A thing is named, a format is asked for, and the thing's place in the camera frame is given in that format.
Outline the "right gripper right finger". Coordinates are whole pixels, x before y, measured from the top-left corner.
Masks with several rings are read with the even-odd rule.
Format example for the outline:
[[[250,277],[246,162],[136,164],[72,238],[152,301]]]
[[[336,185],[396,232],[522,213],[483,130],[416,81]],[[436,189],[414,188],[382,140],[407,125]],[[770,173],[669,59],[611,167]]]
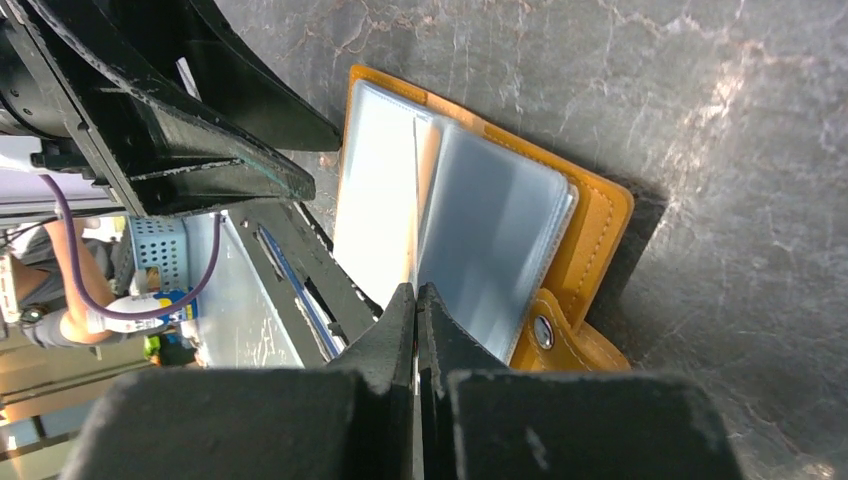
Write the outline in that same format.
[[[738,479],[705,392],[652,373],[524,372],[450,315],[435,286],[416,312],[428,479]]]

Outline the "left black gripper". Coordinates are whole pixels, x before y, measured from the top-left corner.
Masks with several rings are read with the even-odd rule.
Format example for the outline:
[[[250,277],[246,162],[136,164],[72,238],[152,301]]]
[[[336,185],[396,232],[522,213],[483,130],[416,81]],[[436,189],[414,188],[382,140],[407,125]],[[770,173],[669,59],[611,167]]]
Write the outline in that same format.
[[[1,217],[173,217],[315,196],[313,177],[183,87],[154,1],[1,3]]]

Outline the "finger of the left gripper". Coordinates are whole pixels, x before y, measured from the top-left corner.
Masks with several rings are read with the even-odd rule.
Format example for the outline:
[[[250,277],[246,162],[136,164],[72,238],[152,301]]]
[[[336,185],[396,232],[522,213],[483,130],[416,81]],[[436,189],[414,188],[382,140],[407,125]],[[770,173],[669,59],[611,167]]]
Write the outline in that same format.
[[[187,60],[200,100],[275,149],[328,152],[339,129],[286,85],[232,29],[213,1],[154,1]]]

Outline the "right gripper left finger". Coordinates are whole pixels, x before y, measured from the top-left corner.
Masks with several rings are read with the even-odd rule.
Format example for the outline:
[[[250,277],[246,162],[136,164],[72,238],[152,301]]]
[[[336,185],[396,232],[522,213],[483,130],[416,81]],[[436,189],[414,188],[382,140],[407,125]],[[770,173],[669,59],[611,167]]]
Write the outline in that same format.
[[[96,403],[64,479],[409,479],[415,294],[312,369],[148,369]]]

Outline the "orange leather card holder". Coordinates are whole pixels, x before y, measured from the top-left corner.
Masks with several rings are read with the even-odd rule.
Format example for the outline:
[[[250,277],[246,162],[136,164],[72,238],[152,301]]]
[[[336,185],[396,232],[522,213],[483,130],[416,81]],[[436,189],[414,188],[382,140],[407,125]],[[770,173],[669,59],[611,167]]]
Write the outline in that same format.
[[[625,187],[364,65],[340,162],[332,254],[369,299],[430,283],[509,366],[629,368],[586,321],[634,210]]]

